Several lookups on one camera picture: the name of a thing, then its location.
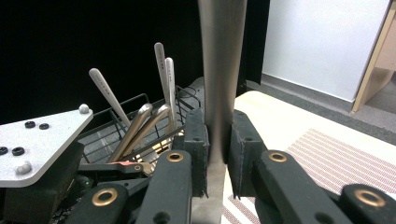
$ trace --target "wire basket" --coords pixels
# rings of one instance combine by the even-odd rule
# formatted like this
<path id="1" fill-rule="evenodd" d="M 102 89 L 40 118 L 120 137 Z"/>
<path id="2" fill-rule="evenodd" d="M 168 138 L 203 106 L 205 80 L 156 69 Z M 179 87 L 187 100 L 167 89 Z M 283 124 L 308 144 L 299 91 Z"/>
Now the wire basket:
<path id="1" fill-rule="evenodd" d="M 201 101 L 190 92 L 176 86 L 176 105 L 177 105 L 177 127 L 170 133 L 165 133 L 165 128 L 168 125 L 168 117 L 161 119 L 137 145 L 133 152 L 119 161 L 132 162 L 147 162 L 155 167 L 155 163 L 161 153 L 170 149 L 170 146 L 175 135 L 182 135 L 184 132 L 186 114 L 201 107 Z M 126 107 L 132 105 L 133 102 L 145 101 L 150 103 L 148 96 L 145 93 L 137 95 L 129 100 L 126 100 L 120 105 Z M 153 110 L 164 104 L 164 100 L 153 103 Z M 127 114 L 129 119 L 133 119 L 139 108 Z M 106 163 L 113 151 L 117 148 L 126 134 L 127 128 L 116 116 L 114 110 L 110 107 L 106 110 L 93 114 L 93 120 L 102 119 L 110 116 L 108 122 L 100 124 L 99 126 L 80 134 L 76 140 L 85 146 L 83 158 L 80 163 Z"/>

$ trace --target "white wall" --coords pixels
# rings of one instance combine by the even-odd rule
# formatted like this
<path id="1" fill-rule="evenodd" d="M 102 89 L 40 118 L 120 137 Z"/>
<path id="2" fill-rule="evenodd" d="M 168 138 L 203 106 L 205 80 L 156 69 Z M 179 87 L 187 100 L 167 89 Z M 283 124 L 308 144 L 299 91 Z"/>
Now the white wall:
<path id="1" fill-rule="evenodd" d="M 353 102 L 388 5 L 271 1 L 262 72 Z"/>

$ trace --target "screw hole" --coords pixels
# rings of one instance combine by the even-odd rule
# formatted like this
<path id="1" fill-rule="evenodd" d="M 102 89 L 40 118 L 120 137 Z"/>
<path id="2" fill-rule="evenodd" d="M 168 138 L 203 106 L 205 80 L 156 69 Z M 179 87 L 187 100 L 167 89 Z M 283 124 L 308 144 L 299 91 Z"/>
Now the screw hole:
<path id="1" fill-rule="evenodd" d="M 324 213 L 316 213 L 315 214 L 315 219 L 320 223 L 320 224 L 333 224 L 334 222 L 332 221 L 332 218 L 329 217 L 328 215 Z"/>
<path id="2" fill-rule="evenodd" d="M 286 158 L 283 154 L 277 153 L 277 152 L 271 153 L 271 154 L 269 155 L 269 157 L 270 157 L 270 159 L 271 159 L 272 161 L 283 162 L 283 161 L 286 161 L 286 160 L 287 160 L 287 158 Z"/>
<path id="3" fill-rule="evenodd" d="M 367 203 L 374 207 L 382 207 L 386 204 L 385 200 L 378 194 L 367 189 L 355 190 L 355 196 L 363 203 Z"/>
<path id="4" fill-rule="evenodd" d="M 118 197 L 115 189 L 101 189 L 92 197 L 92 203 L 95 206 L 106 206 L 113 203 Z"/>
<path id="5" fill-rule="evenodd" d="M 171 218 L 170 218 L 169 214 L 167 214 L 165 212 L 159 212 L 153 218 L 153 221 L 155 224 L 166 224 L 170 220 L 171 220 Z"/>
<path id="6" fill-rule="evenodd" d="M 174 161 L 174 162 L 176 162 L 176 161 L 181 161 L 181 160 L 183 160 L 183 155 L 182 155 L 182 154 L 179 154 L 179 153 L 172 153 L 172 154 L 169 154 L 169 155 L 167 156 L 167 159 L 168 159 L 169 161 Z"/>
<path id="7" fill-rule="evenodd" d="M 105 192 L 105 193 L 99 195 L 98 199 L 99 199 L 99 201 L 105 202 L 105 201 L 109 200 L 111 198 L 111 196 L 112 196 L 111 193 Z"/>

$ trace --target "metal pole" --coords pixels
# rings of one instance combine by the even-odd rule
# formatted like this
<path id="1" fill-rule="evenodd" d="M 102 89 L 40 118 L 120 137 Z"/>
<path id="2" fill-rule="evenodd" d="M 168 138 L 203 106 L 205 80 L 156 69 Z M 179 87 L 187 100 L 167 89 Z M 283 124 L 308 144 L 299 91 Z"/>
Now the metal pole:
<path id="1" fill-rule="evenodd" d="M 198 0 L 209 163 L 227 163 L 247 0 Z"/>
<path id="2" fill-rule="evenodd" d="M 191 223 L 218 224 L 247 0 L 198 0 L 204 52 L 205 125 L 209 132 L 207 193 L 192 198 Z"/>

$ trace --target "gray floor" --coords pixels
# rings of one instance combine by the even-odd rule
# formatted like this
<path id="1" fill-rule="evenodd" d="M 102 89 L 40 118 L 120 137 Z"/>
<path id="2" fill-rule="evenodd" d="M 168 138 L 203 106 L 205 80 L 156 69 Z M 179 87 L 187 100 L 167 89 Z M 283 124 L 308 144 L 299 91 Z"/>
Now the gray floor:
<path id="1" fill-rule="evenodd" d="M 352 104 L 346 104 L 330 96 L 321 96 L 284 81 L 268 81 L 263 76 L 262 83 L 247 82 L 251 90 L 262 91 L 292 105 L 299 106 L 326 119 L 346 125 L 359 132 L 396 145 L 396 77 L 382 91 L 373 97 L 358 112 L 352 113 Z"/>

